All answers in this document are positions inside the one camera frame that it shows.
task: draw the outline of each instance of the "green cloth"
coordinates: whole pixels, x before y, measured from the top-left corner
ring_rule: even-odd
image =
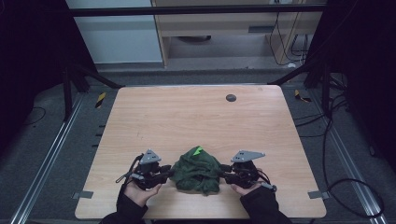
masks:
[[[173,166],[175,173],[171,180],[177,189],[197,190],[204,194],[219,192],[220,163],[201,147],[194,147],[180,156]]]

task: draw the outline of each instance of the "power cord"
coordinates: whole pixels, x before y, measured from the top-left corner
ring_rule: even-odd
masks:
[[[46,109],[44,109],[43,107],[41,107],[41,106],[35,106],[35,107],[33,107],[33,109],[41,109],[42,111],[43,111],[43,114],[41,115],[41,117],[39,118],[39,119],[37,119],[37,120],[35,120],[35,121],[32,121],[32,122],[29,122],[29,123],[23,123],[23,125],[32,125],[32,124],[36,124],[37,122],[39,122],[40,120],[42,120],[45,116],[46,116],[46,114],[47,114],[47,111],[46,111]]]
[[[301,123],[301,124],[296,124],[296,125],[295,125],[296,127],[300,127],[300,126],[304,126],[304,125],[306,125],[306,124],[315,122],[316,120],[318,120],[318,119],[320,119],[320,118],[323,118],[324,115],[323,115],[322,113],[320,113],[320,114],[315,114],[315,115],[308,115],[308,116],[305,116],[305,117],[302,117],[302,118],[293,119],[293,120],[308,119],[308,118],[312,118],[312,117],[316,117],[316,116],[319,116],[319,117],[314,118],[314,119],[312,119],[312,120],[309,120],[308,122]],[[323,134],[324,134],[324,133],[322,133],[322,134],[317,134],[317,135],[299,135],[299,137],[300,137],[300,138],[321,137],[321,136],[323,136]]]
[[[265,183],[271,185],[270,178],[265,172],[263,172],[262,170],[257,170],[257,172],[259,173],[259,177],[263,179]]]
[[[269,38],[269,39],[270,39],[270,40],[269,40],[269,42],[270,42],[270,49],[271,49],[271,51],[272,51],[272,53],[273,53],[273,55],[274,55],[276,64],[277,64],[277,65],[287,65],[287,64],[289,64],[289,63],[299,62],[299,60],[293,60],[293,59],[289,58],[289,56],[288,56],[288,54],[287,54],[287,52],[286,52],[285,44],[283,43],[282,35],[281,35],[281,33],[280,33],[279,22],[278,22],[278,21],[279,21],[279,12],[276,13],[276,20],[275,20],[275,24],[274,24],[274,29],[273,29],[273,31],[271,32],[270,38]],[[283,53],[285,54],[286,58],[289,60],[288,63],[280,63],[280,62],[277,61],[277,59],[276,59],[276,57],[275,57],[275,52],[274,52],[274,49],[272,48],[272,36],[273,36],[273,33],[274,33],[275,29],[277,29],[277,33],[278,33],[278,35],[279,35],[279,39],[280,39],[280,43],[281,43],[281,45],[282,45]]]
[[[293,41],[291,42],[291,47],[290,47],[290,52],[292,55],[300,57],[300,64],[304,64],[305,63],[305,59],[306,56],[308,54],[308,35],[304,35],[304,46],[303,49],[294,49],[294,45],[296,43],[296,40],[298,38],[298,35],[295,35],[293,38]]]

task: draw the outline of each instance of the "wall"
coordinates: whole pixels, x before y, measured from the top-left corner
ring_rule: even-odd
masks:
[[[66,0],[70,8],[150,7],[149,0]],[[161,63],[153,16],[75,18],[88,50],[99,63]]]

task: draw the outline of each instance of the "white cabinet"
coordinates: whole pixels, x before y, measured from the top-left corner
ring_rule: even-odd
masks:
[[[268,5],[273,0],[151,0],[155,7],[177,6],[228,6],[228,5]],[[325,3],[326,0],[283,0],[282,3],[305,4]],[[163,61],[167,65],[172,36],[189,35],[262,35],[267,34],[269,44],[279,63],[287,61],[295,35],[312,35],[320,19],[321,12],[282,13],[224,13],[194,15],[157,15],[158,33]],[[261,28],[260,33],[250,28]]]
[[[66,0],[70,8],[151,7],[149,0]],[[96,64],[161,63],[153,16],[75,18]]]

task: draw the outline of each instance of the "wooden cabinet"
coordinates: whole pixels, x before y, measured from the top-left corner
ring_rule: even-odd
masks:
[[[323,0],[292,1],[293,4],[303,4],[305,2],[320,3]],[[151,0],[151,3],[154,7],[268,5],[270,0]],[[157,15],[155,21],[164,65],[167,65],[172,36],[262,35],[271,34],[273,31],[270,43],[276,60],[283,63],[286,61],[285,51],[289,49],[294,36],[297,34],[313,34],[320,15],[321,12]],[[261,32],[252,33],[252,28],[259,28]]]

